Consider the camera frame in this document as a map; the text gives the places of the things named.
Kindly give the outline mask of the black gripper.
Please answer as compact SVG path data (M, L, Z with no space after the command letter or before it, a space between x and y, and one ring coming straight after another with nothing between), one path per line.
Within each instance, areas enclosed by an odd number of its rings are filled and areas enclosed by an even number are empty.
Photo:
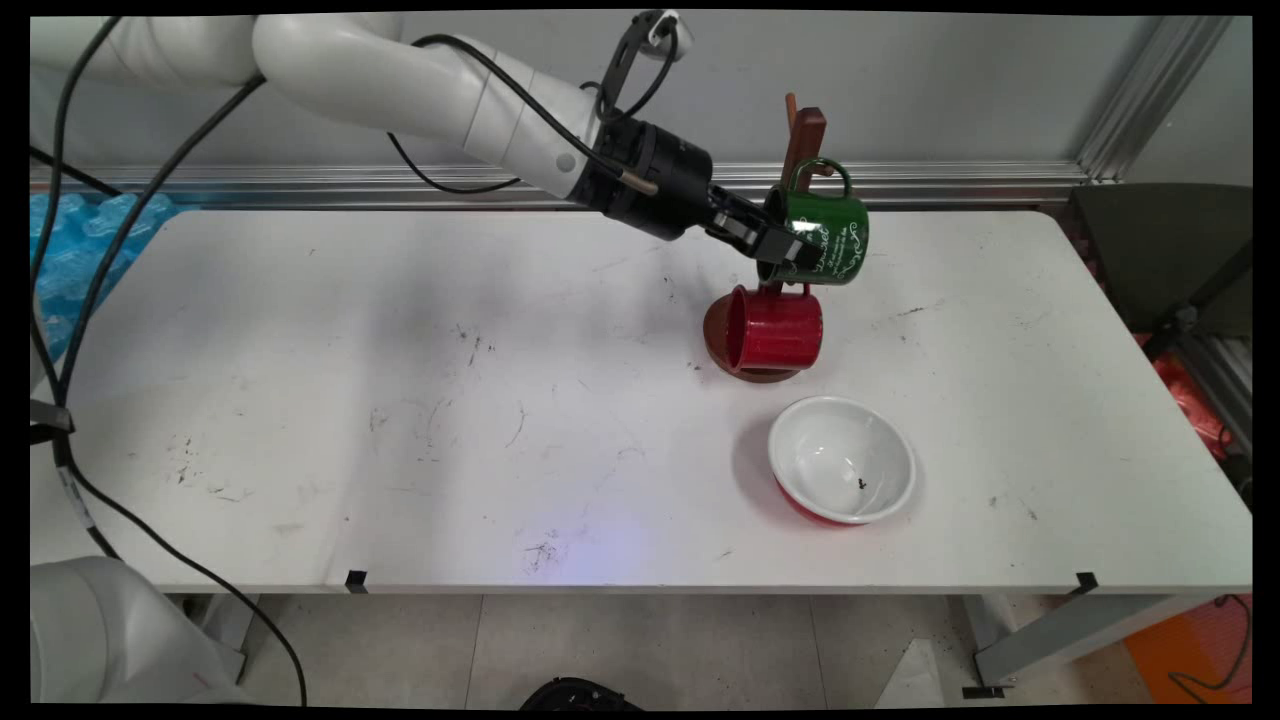
M598 211L663 241L696 227L745 258L815 272L823 250L776 224L759 204L713 184L710 155L645 120L608 124L598 154L626 176L598 172Z

